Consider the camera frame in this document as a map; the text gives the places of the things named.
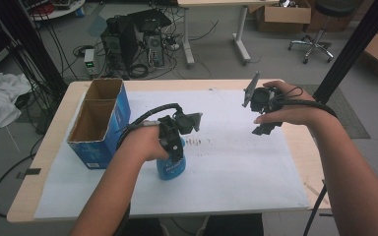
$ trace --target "hand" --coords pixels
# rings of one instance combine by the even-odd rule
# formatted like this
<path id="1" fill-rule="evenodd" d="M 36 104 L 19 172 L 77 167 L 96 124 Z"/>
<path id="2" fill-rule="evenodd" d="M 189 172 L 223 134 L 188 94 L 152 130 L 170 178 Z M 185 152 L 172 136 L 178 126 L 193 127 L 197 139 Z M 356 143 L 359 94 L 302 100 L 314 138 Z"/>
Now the hand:
<path id="1" fill-rule="evenodd" d="M 286 97 L 299 100 L 315 99 L 305 90 L 282 81 L 272 81 L 263 84 L 266 88 L 278 88 Z M 309 126 L 317 118 L 315 116 L 326 115 L 325 111 L 305 105 L 286 105 L 282 109 L 261 115 L 254 121 L 255 124 L 287 122 L 294 125 Z"/>
<path id="2" fill-rule="evenodd" d="M 142 156 L 145 161 L 154 159 L 167 159 L 168 153 L 160 145 L 158 140 L 158 126 L 141 127 L 133 130 L 125 138 L 118 151 L 130 151 L 130 153 Z"/>

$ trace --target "forearm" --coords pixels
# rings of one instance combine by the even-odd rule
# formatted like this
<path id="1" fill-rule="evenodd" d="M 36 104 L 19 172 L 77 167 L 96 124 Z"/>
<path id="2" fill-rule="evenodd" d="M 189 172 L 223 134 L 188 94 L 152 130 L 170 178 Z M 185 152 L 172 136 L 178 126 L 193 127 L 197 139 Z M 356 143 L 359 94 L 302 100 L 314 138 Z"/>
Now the forearm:
<path id="1" fill-rule="evenodd" d="M 333 214 L 344 235 L 378 235 L 378 177 L 340 122 L 318 111 L 309 125 L 324 169 Z"/>
<path id="2" fill-rule="evenodd" d="M 115 154 L 71 235 L 113 234 L 131 201 L 142 159 L 127 150 Z"/>

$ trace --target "rolling stool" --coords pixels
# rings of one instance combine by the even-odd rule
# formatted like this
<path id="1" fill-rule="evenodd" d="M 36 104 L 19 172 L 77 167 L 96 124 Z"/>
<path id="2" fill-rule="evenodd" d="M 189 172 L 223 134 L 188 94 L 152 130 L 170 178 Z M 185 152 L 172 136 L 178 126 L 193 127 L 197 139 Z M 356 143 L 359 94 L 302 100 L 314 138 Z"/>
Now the rolling stool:
<path id="1" fill-rule="evenodd" d="M 308 57 L 314 48 L 318 48 L 327 54 L 328 62 L 331 62 L 334 58 L 333 54 L 328 50 L 331 43 L 320 42 L 320 39 L 324 35 L 328 21 L 332 17 L 347 17 L 352 13 L 352 11 L 354 11 L 355 7 L 356 6 L 353 0 L 317 0 L 315 3 L 315 9 L 318 12 L 328 16 L 327 20 L 319 29 L 314 39 L 306 34 L 301 40 L 291 41 L 288 50 L 290 50 L 294 44 L 310 45 L 311 48 L 306 52 L 305 57 L 303 58 L 303 64 L 308 63 Z"/>

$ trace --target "person's right arm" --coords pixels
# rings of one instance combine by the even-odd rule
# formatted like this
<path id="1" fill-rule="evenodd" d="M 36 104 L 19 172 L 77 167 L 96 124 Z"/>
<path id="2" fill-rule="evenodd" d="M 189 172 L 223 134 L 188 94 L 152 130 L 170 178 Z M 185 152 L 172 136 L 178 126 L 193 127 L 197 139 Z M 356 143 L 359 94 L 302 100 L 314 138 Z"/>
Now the person's right arm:
<path id="1" fill-rule="evenodd" d="M 283 82 L 270 82 L 265 87 L 276 87 L 283 92 L 294 88 Z M 313 100 L 306 92 L 295 99 Z M 318 108 L 295 105 L 255 120 L 257 124 L 268 122 L 306 125 L 314 135 L 340 234 L 378 235 L 378 177 L 339 120 Z"/>

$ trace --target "person's left arm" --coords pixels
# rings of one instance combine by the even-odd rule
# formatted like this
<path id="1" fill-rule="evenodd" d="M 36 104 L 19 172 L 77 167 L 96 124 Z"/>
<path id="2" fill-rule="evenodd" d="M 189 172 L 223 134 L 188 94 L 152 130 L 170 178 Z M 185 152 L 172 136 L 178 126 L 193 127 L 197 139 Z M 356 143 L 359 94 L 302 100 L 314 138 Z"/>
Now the person's left arm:
<path id="1" fill-rule="evenodd" d="M 158 141 L 158 127 L 131 132 L 112 157 L 70 234 L 112 235 L 130 204 L 142 165 L 156 158 L 167 158 Z"/>

